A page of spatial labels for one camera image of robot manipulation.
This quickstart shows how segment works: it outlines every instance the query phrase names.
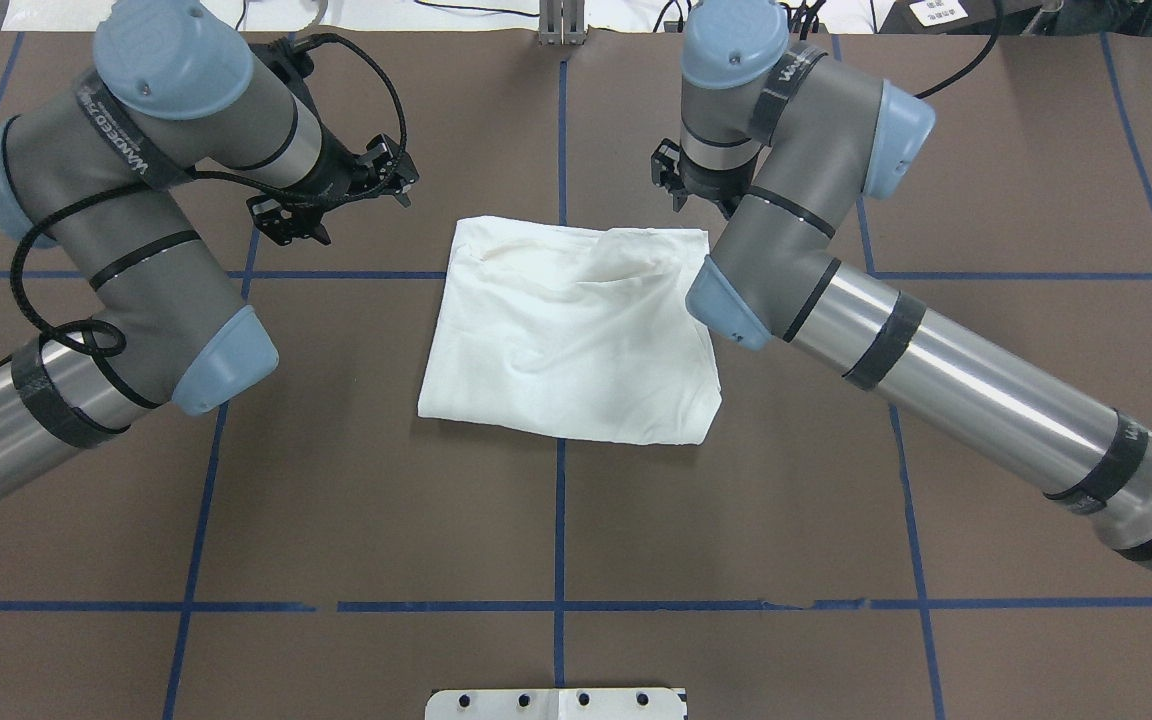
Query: black wire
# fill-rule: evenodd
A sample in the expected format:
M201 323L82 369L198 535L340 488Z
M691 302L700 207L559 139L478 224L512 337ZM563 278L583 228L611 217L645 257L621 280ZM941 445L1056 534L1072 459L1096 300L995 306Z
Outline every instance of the black wire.
M66 323L63 325L52 325L38 314L35 310L33 304L29 302L26 294L24 293L24 262L29 256L29 250L33 249L33 243L41 236L51 225L59 223L60 220L81 213L81 211L91 209L92 205L100 204L100 202L114 200L115 197L123 197L126 195L132 195L134 192L142 192L150 190L150 185L141 182L134 182L131 184L124 184L121 187L115 187L113 190L106 190L97 192L94 195L89 195L83 197L82 200L75 202L73 205L67 205L65 209L56 210L55 213L47 215L46 218L38 220L38 223L29 228L28 233L24 233L24 237L20 238L17 249L15 249L12 256L12 272L9 274L9 282L12 283L12 296L15 300L15 304L20 310L20 313L24 316L24 319L29 320L29 324L38 328L43 338L50 341L59 342L69 350L76 353L82 353L83 355L91 355L92 357L113 357L119 355L127 347L127 336L124 336L123 331L115 328L114 325L106 323L105 320L96 320L93 318L86 318L86 320L74 320L74 323ZM111 347L100 347L97 344L88 344L84 342L78 342L69 338L69 333L91 331L92 333L105 334L105 336L114 338L114 344Z
M539 18L540 13L526 13L524 10L511 10L508 8L480 8L477 5L444 5L431 3L429 0L412 0L414 3L424 5L426 8L438 8L440 10L477 10L479 13L502 13L508 15L522 15L525 18Z
M1005 10L1002 10L1002 0L993 0L993 26L990 28L990 39L986 40L986 44L984 44L984 47L982 47L980 53L978 53L977 56L972 58L972 61L970 61L970 63L963 65L963 69L954 73L950 77L947 77L941 82L938 82L932 88L927 88L927 90L919 92L915 97L918 97L918 99L922 100L924 99L924 97L937 94L937 92L940 92L945 90L947 86L954 85L955 82L963 79L967 76L967 74L971 73L975 68L977 68L977 65L982 63L984 58L986 58L990 51L993 50L993 46L995 46L998 41L998 36L1002 33L1002 15L1005 15Z
M790 33L794 32L794 28L799 28L799 41L804 41L808 38L809 32L818 32L820 29L820 18L817 17L817 13L820 8L824 8L826 0L819 0L816 5L806 3L806 0L802 5L790 6L789 3L778 3L785 8L785 23L790 28Z
M817 0L817 3L808 5L806 0L804 0L803 6L806 9L803 14L803 31L799 32L799 41L804 41L809 32L819 31L820 18L818 14L820 13L820 8L824 8L824 1L826 0Z
M669 12L669 5L675 6L679 10L679 22L682 22L682 5L679 3L679 0L669 0L668 3L665 3L664 7L660 8L660 14L657 15L657 22L652 25L652 32L660 32L660 23L664 23L664 14ZM687 0L687 8L691 9L691 0Z
M371 197L378 197L384 190L385 184L387 184L389 179L393 177L394 172L397 169L397 165L407 157L407 116L403 114L403 105L397 98L397 89L394 88L394 83L389 79L388 74L385 74L385 70L381 69L376 60L372 60L364 50L353 44L353 41L349 41L348 38L339 36L334 32L311 35L297 45L297 50L314 50L314 47L328 44L328 41L333 41L333 44L336 45L344 45L348 50L353 51L353 53L362 58L362 60L366 61L367 65L371 65L371 69L376 70L376 76L378 76L384 83L385 90L389 91L389 98L394 101L394 114L397 115L397 150L394 151L393 158L389 159L389 162L385 165L385 169L381 170L378 181L376 181L376 187L372 187L369 191L355 192L342 197L335 197L335 199L328 199L328 197L319 195L287 192L285 190L280 190L280 188L257 182L252 179L236 176L236 174L233 173L190 169L188 170L189 177L223 179L223 181L236 182L247 187L256 188L256 190L260 190L262 192L265 192L265 195L273 197L274 200L293 202L293 204L294 202L310 202L310 204L314 205L326 205L328 209L336 209L339 205L343 205L347 202L365 200L371 199ZM90 355L92 357L113 357L127 348L127 336L123 334L123 331L120 331L114 327L113 324L106 323L105 320L86 318L86 320L74 320L74 323L52 325L41 318L41 314L38 314L38 311L35 309L32 302L29 302L26 291L24 291L24 264L26 264L29 251L33 249L35 242L47 230L47 228L51 227L51 225L59 223L60 220L65 220L70 215L82 213L83 210L91 209L93 205L99 205L101 202L114 200L116 197L124 197L127 195L143 192L146 190L150 190L150 185L141 182L134 182L89 195L88 197L83 197L82 200L74 202L63 209L56 210L55 213L38 220L38 223L33 225L32 228L29 228L29 232L24 233L24 237L20 238L17 249L15 249L15 252L12 256L12 270L8 276L8 281L12 285L12 296L15 300L15 304L17 304L20 313L24 316L24 319L29 320L29 324L32 324L33 327L41 333L43 338L46 338L50 341L59 342L60 344L70 348L70 350L83 355ZM100 333L105 334L105 336L114 338L114 343L109 347L100 347L99 343L88 344L69 338L69 333L81 333L83 331L91 331L92 333Z

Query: white cloth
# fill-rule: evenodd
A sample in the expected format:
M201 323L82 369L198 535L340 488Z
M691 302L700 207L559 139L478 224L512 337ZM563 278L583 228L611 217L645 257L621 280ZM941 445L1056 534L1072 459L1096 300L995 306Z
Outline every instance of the white cloth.
M456 223L417 414L545 435L696 445L722 396L684 298L699 229Z

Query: white label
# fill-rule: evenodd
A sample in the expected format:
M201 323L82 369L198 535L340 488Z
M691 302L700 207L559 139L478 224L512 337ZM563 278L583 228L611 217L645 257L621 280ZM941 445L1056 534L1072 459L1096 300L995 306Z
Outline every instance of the white label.
M910 10L923 26L938 26L942 23L952 23L954 20L968 17L968 12L958 0L923 0L922 3L911 3Z

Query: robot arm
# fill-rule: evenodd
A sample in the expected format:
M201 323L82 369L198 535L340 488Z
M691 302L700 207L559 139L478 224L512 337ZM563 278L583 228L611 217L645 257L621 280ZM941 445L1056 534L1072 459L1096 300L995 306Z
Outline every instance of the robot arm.
M94 68L0 127L0 227L35 236L78 209L40 242L69 255L108 324L45 327L0 366L0 497L164 402L205 414L273 372L270 334L165 192L215 175L198 161L266 191L248 205L279 243L329 242L319 220L343 202L406 204L417 176L403 143L380 136L354 156L316 116L301 78L321 37L257 59L195 0L120 0L97 29ZM109 198L83 206L99 194Z
M932 109L788 45L765 0L699 6L682 71L682 143L657 150L654 180L676 207L694 194L730 218L687 295L691 314L751 350L773 336L803 348L1087 516L1152 570L1152 430L824 250L859 192L895 190Z

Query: white metal bracket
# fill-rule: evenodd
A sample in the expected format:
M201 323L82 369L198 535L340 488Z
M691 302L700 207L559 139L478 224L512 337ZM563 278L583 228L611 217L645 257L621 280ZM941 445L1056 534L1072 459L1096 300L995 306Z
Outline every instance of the white metal bracket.
M425 720L687 720L687 691L675 688L439 691Z

